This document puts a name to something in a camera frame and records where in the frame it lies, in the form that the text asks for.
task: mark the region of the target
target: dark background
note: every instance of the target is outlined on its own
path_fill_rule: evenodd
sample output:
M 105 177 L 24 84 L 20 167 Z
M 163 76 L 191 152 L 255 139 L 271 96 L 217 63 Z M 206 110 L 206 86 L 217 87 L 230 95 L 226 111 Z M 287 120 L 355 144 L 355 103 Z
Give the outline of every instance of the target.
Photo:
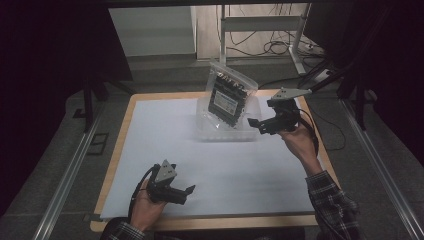
M 424 165 L 420 97 L 424 93 L 424 2 L 316 3 L 304 34 L 325 48 L 336 67 L 343 68 L 363 44 L 378 10 L 390 4 L 390 14 L 361 61 L 360 77 L 364 87 L 377 95 L 374 110 Z
M 131 80 L 105 7 L 48 1 L 0 2 L 3 214 L 31 174 L 65 114 L 66 99 L 97 73 Z

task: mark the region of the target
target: label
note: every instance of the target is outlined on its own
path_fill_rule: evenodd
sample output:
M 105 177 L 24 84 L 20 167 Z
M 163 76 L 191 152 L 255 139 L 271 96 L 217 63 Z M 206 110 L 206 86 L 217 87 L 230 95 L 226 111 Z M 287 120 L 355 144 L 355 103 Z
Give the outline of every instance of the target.
M 236 113 L 238 102 L 220 91 L 216 91 L 213 103 L 233 116 Z

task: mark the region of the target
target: metal rail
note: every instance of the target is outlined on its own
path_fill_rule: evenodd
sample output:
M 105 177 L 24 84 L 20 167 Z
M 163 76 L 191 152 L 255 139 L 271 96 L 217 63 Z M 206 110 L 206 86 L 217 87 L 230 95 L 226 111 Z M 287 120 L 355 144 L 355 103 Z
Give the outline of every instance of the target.
M 78 174 L 81 163 L 84 159 L 84 156 L 87 152 L 87 149 L 90 145 L 91 139 L 97 129 L 97 126 L 100 122 L 100 117 L 103 113 L 104 106 L 106 103 L 99 102 L 95 110 L 94 123 L 91 128 L 84 133 L 78 148 L 72 157 L 71 162 L 69 163 L 56 192 L 53 195 L 52 200 L 47 207 L 46 212 L 44 213 L 43 218 L 35 232 L 35 235 L 32 239 L 41 240 L 49 239 L 53 231 L 53 228 L 59 218 L 60 212 L 65 204 L 66 198 L 68 197 L 69 191 L 71 190 L 72 184 L 75 181 L 75 177 Z
M 368 158 L 371 161 L 371 164 L 375 168 L 377 176 L 380 178 L 380 181 L 385 188 L 387 195 L 392 201 L 393 205 L 396 208 L 400 218 L 402 219 L 403 224 L 405 225 L 406 230 L 409 232 L 411 239 L 413 240 L 423 240 L 424 232 L 420 223 L 418 222 L 417 216 L 412 210 L 411 206 L 408 203 L 408 200 L 403 196 L 399 187 L 395 183 L 394 179 L 390 175 L 384 161 L 381 159 L 378 154 L 374 144 L 371 139 L 368 137 L 366 131 L 363 131 L 359 124 L 356 122 L 354 117 L 354 110 L 348 102 L 348 100 L 340 100 L 343 110 L 349 122 L 355 131 L 356 135 L 359 138 L 359 141 L 365 150 Z

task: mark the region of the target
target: white paper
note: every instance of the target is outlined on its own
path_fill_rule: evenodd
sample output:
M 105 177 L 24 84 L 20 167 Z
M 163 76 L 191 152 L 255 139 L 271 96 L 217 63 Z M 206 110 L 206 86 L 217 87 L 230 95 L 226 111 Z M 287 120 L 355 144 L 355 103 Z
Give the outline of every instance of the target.
M 258 97 L 262 120 L 275 116 Z M 154 164 L 177 164 L 177 189 L 196 185 L 185 205 L 167 204 L 165 216 L 271 214 L 313 211 L 305 171 L 279 135 L 254 142 L 196 138 L 197 99 L 137 102 L 115 179 L 101 218 L 127 216 L 135 186 Z

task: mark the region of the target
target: shirt cuff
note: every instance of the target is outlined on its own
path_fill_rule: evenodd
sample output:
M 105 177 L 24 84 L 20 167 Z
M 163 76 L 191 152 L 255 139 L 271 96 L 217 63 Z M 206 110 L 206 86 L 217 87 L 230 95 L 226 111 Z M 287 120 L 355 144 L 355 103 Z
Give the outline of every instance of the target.
M 325 170 L 321 173 L 306 178 L 309 194 L 314 199 L 326 198 L 340 191 L 337 184 Z
M 121 222 L 118 229 L 130 239 L 143 239 L 144 233 L 126 222 Z

